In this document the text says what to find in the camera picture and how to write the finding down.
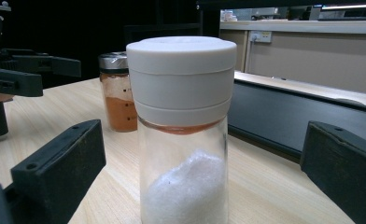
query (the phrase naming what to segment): electrical socket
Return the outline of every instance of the electrical socket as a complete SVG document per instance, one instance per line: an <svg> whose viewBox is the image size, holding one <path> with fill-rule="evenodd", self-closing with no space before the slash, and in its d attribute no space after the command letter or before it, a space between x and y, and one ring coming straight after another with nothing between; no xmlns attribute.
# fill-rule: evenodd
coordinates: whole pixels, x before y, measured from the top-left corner
<svg viewBox="0 0 366 224"><path fill-rule="evenodd" d="M261 42L261 43L271 43L271 31L250 31L250 41Z"/></svg>

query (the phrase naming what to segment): white cap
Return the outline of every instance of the white cap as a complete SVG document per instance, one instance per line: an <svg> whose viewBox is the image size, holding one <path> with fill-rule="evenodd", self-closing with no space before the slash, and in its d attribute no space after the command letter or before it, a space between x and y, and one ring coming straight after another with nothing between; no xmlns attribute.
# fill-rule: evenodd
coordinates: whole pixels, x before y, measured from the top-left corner
<svg viewBox="0 0 366 224"><path fill-rule="evenodd" d="M136 111L159 125L193 126L227 115L236 45L206 36L168 36L127 46Z"/></svg>

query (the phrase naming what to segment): salt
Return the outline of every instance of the salt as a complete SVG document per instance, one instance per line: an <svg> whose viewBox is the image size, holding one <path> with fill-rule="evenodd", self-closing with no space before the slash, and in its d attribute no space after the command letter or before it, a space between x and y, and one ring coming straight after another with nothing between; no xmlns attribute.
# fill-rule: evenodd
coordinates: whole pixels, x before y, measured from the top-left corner
<svg viewBox="0 0 366 224"><path fill-rule="evenodd" d="M227 223L223 159L201 149L161 175L142 197L144 224Z"/></svg>

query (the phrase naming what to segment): wooden table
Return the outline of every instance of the wooden table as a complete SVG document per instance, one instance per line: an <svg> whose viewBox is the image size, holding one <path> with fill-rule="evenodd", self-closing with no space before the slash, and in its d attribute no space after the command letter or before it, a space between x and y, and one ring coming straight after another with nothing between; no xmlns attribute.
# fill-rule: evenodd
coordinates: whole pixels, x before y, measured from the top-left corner
<svg viewBox="0 0 366 224"><path fill-rule="evenodd" d="M9 133L0 140L0 183L9 170L72 125L100 119L107 165L70 223L140 223L137 132L108 128L99 79L5 103ZM297 163L228 138L229 223L353 223Z"/></svg>

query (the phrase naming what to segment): glass jar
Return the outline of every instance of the glass jar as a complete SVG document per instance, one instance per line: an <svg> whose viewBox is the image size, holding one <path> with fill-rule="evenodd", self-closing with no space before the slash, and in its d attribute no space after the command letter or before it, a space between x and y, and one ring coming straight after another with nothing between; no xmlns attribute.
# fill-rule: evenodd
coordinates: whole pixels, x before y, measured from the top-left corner
<svg viewBox="0 0 366 224"><path fill-rule="evenodd" d="M102 54L98 59L106 115L110 128L117 132L136 130L137 114L126 53Z"/></svg>
<svg viewBox="0 0 366 224"><path fill-rule="evenodd" d="M206 36L127 46L144 224L228 223L227 112L236 45Z"/></svg>

